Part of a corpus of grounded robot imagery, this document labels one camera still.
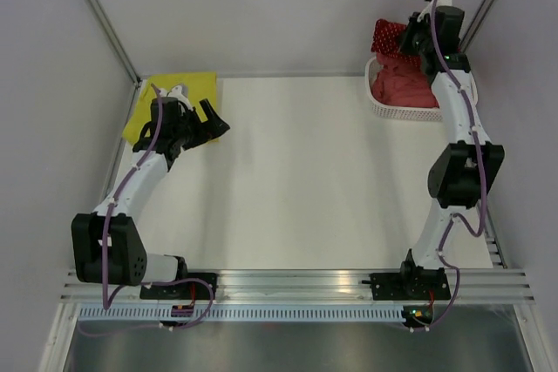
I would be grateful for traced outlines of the red polka dot garment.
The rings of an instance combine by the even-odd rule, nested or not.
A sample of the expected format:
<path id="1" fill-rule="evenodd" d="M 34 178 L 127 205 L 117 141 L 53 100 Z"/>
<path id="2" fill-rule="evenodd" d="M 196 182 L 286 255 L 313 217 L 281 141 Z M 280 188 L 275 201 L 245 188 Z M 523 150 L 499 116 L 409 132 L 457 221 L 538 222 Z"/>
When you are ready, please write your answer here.
<path id="1" fill-rule="evenodd" d="M 394 64 L 398 62 L 420 69 L 420 57 L 399 51 L 399 41 L 405 30 L 405 24 L 378 19 L 372 35 L 371 51 Z"/>

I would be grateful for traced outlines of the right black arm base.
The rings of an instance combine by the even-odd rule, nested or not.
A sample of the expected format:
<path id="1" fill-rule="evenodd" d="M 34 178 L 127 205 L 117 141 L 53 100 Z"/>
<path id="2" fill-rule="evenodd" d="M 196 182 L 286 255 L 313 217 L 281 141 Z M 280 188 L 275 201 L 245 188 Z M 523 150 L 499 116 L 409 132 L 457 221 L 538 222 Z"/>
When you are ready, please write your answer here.
<path id="1" fill-rule="evenodd" d="M 371 289 L 374 301 L 449 301 L 452 297 L 443 268 L 421 273 L 373 273 L 362 284 Z"/>

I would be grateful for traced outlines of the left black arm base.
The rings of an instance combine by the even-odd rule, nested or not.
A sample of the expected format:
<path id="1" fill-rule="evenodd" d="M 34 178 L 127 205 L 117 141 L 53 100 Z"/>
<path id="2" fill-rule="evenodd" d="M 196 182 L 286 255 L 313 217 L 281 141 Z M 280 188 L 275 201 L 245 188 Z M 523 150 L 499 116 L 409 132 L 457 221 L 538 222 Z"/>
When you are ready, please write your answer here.
<path id="1" fill-rule="evenodd" d="M 173 282 L 155 282 L 148 286 L 142 286 L 139 297 L 145 301 L 209 301 L 210 290 L 213 294 L 218 288 L 217 273 L 202 271 L 187 275 L 187 281 L 177 280 Z"/>

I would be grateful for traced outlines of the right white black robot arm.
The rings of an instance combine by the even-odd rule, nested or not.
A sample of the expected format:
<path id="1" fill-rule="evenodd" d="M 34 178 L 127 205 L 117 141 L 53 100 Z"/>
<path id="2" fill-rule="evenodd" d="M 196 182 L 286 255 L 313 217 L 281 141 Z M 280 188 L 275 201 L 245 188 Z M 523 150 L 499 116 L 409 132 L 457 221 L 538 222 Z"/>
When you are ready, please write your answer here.
<path id="1" fill-rule="evenodd" d="M 505 158 L 502 145 L 489 138 L 473 99 L 473 74 L 465 53 L 459 50 L 463 10 L 433 5 L 414 13 L 401 38 L 401 52 L 417 56 L 436 98 L 446 127 L 448 143 L 432 165 L 428 193 L 432 199 L 423 232 L 402 262 L 398 288 L 417 298 L 430 290 L 447 291 L 444 248 L 455 220 L 479 206 L 482 214 L 470 234 L 479 237 L 486 223 L 487 195 Z"/>

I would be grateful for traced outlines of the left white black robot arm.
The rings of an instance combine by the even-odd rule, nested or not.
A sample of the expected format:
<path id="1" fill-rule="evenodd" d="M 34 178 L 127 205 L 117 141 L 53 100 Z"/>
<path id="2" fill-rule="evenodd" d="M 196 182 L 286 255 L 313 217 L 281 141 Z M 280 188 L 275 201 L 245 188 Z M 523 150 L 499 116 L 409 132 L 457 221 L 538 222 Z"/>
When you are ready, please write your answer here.
<path id="1" fill-rule="evenodd" d="M 180 154 L 218 139 L 229 128 L 206 98 L 198 107 L 179 98 L 153 100 L 151 118 L 133 145 L 125 177 L 91 213 L 79 213 L 72 220 L 80 281 L 117 286 L 159 282 L 170 298 L 188 293 L 190 278 L 184 258 L 148 253 L 136 221 Z"/>

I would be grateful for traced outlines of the yellow-green trousers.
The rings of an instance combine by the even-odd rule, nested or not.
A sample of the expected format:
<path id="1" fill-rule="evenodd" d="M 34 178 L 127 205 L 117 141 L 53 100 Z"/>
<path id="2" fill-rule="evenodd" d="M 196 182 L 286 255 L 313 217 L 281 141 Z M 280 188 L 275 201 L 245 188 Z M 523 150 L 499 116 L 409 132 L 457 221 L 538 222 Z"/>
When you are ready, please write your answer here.
<path id="1" fill-rule="evenodd" d="M 151 76 L 141 89 L 139 98 L 133 108 L 132 116 L 128 119 L 122 138 L 134 145 L 140 138 L 140 132 L 145 123 L 151 120 L 150 106 L 156 93 L 155 85 L 163 98 L 177 98 L 189 108 L 195 108 L 202 122 L 208 120 L 201 109 L 201 101 L 206 99 L 214 110 L 217 110 L 217 74 L 215 72 L 187 72 L 172 74 L 157 74 Z"/>

